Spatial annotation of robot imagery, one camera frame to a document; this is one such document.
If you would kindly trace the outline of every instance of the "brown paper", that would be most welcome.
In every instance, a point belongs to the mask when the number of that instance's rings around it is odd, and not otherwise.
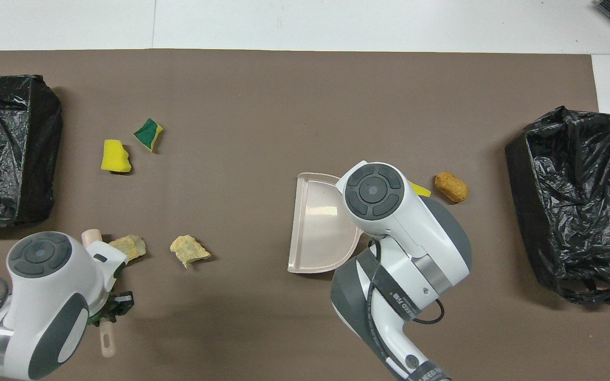
[[[63,105],[56,205],[37,226],[0,230],[5,255],[33,232],[143,237],[123,272],[136,305],[100,357],[88,327],[53,379],[344,380],[391,374],[339,320],[331,273],[288,265],[296,176],[386,161],[434,191],[470,186],[450,210],[472,241],[472,274],[446,316],[405,331],[453,379],[610,379],[610,308],[539,286],[524,253],[504,145],[563,104],[596,111],[590,56],[273,51],[0,51],[0,75],[42,74]],[[133,137],[165,132],[151,153]],[[133,171],[100,170],[120,139]],[[169,252],[197,237],[213,257],[189,270]],[[433,318],[436,306],[422,316]]]

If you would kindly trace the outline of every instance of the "green sponge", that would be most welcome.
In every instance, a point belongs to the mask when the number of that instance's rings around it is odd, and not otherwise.
[[[163,130],[162,126],[157,122],[152,119],[147,119],[140,130],[134,132],[133,135],[136,139],[140,140],[142,144],[145,144],[145,147],[147,147],[150,152],[154,152],[157,137]]]

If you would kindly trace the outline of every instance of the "plastic bag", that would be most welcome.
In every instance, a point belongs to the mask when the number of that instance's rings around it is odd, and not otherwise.
[[[505,152],[538,282],[569,302],[610,304],[610,115],[559,107]]]
[[[40,75],[0,77],[0,226],[48,217],[61,130],[60,101]]]

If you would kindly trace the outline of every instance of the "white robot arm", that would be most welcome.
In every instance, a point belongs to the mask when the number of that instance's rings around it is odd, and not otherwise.
[[[116,248],[87,248],[61,232],[39,232],[7,256],[13,293],[0,292],[0,376],[39,379],[69,359],[87,324],[133,305],[110,291],[128,262]]]
[[[450,379],[403,326],[469,274],[465,232],[443,206],[417,196],[405,176],[383,162],[359,162],[336,186],[355,224],[373,237],[373,246],[334,274],[336,313],[397,379]]]

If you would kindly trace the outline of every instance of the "dustpan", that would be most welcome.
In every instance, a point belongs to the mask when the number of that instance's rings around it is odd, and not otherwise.
[[[298,175],[288,267],[291,273],[334,270],[352,256],[361,230],[345,210],[336,188],[339,180],[327,174]]]

